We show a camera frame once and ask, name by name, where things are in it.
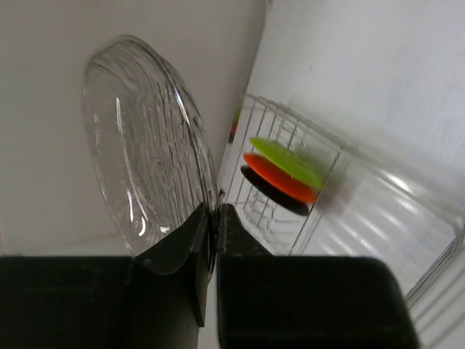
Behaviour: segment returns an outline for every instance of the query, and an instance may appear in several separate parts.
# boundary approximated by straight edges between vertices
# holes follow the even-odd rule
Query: wire basket
[[[244,98],[241,118],[246,131],[233,144],[226,201],[272,253],[376,257],[391,268],[412,306],[461,250],[460,215],[420,196],[426,191],[417,181],[394,174],[344,135],[252,95]],[[243,154],[255,151],[248,139],[256,136],[278,141],[324,178],[310,215],[277,205],[240,173]]]

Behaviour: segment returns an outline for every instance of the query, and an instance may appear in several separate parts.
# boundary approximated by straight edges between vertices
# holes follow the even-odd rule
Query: rack wire
[[[253,95],[245,96],[245,135],[235,141],[226,201],[272,253],[372,256],[393,271],[410,307],[461,251],[463,217],[445,210],[415,177],[359,149],[342,133]],[[260,193],[240,173],[250,137],[278,141],[325,179],[310,215],[300,217]]]

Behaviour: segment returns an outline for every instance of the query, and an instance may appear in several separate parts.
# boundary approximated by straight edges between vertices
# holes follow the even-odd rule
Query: metal wire rack
[[[377,257],[392,269],[412,307],[461,251],[462,217],[445,210],[449,204],[429,201],[415,178],[392,172],[389,162],[262,97],[247,95],[241,118],[246,131],[233,144],[226,201],[272,253]],[[278,141],[325,179],[307,217],[269,200],[240,173],[243,154],[255,151],[248,139],[256,136]]]

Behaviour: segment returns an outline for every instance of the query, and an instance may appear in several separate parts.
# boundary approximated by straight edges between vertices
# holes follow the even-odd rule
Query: black plate
[[[283,193],[281,190],[269,184],[266,180],[260,177],[253,169],[247,165],[240,167],[240,171],[244,177],[262,194],[273,200],[276,204],[281,205],[285,209],[298,214],[300,216],[308,216],[310,210],[306,204],[291,198],[289,195]]]

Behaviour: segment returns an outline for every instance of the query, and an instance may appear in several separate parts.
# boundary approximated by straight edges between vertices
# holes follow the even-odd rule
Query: white surface
[[[348,128],[463,204],[464,17],[461,0],[276,0],[248,92]],[[225,187],[246,125],[242,117],[223,171]],[[422,333],[425,343],[434,343],[433,332],[448,326],[447,318],[460,316],[451,312],[465,308],[464,299],[455,302],[435,330]],[[437,347],[457,348],[465,340],[460,326]]]
[[[0,226],[11,252],[112,235],[81,117],[86,61],[128,33],[175,66],[219,165],[263,1],[6,0],[0,5]]]

